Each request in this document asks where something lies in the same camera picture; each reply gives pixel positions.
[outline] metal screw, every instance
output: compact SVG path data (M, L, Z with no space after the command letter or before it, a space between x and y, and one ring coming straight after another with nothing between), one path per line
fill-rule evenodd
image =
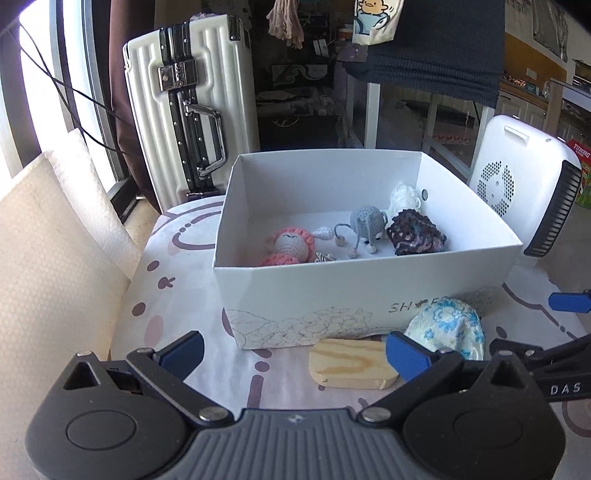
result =
M230 415L224 407L205 407L199 410L199 418L204 421L220 421Z
M383 407L368 407L361 412L361 418L371 423L379 423L388 420L392 414L387 408Z

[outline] floor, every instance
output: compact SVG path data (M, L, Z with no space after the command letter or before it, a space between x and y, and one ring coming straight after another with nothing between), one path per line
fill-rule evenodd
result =
M159 216L148 200L140 200L125 221L125 229L141 251L148 243Z
M591 289L591 210L574 205L556 243L541 265L563 292ZM591 313L579 314L591 333Z

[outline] window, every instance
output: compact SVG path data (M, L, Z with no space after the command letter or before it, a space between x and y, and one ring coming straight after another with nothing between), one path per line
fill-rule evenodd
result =
M109 72L103 65L99 70L96 51L101 49L101 60L108 58L110 4L35 0L0 37L0 194L23 165L81 128L115 209L120 216L129 211L137 186L117 152L115 123L95 103L110 108L109 93L102 91ZM95 34L101 38L95 41ZM47 73L65 86L58 90Z
M37 0L20 15L19 20L33 37L51 75L55 76L49 35L49 0ZM19 38L21 47L39 65L43 65L35 44L22 27L19 30ZM61 111L60 97L51 79L35 66L24 52L21 52L21 63L29 110L39 147L42 151L49 150L68 132Z

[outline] suitcase handle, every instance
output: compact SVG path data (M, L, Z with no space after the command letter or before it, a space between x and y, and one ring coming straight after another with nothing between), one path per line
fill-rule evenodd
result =
M198 105L196 103L190 103L188 105L185 105L185 111L187 113L192 112L197 113L199 115L206 115L210 118L213 118L216 123L216 135L220 146L220 158L218 158L215 162L210 163L207 167L197 168L199 177L201 179L204 179L212 172L221 168L228 160L226 155L226 135L223 128L222 114L219 112L219 110L204 105Z

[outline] white suitcase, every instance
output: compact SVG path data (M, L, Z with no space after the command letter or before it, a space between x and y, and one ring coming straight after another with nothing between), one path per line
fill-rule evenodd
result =
M259 150L248 33L220 15L124 47L129 98L162 211L223 193L239 154Z

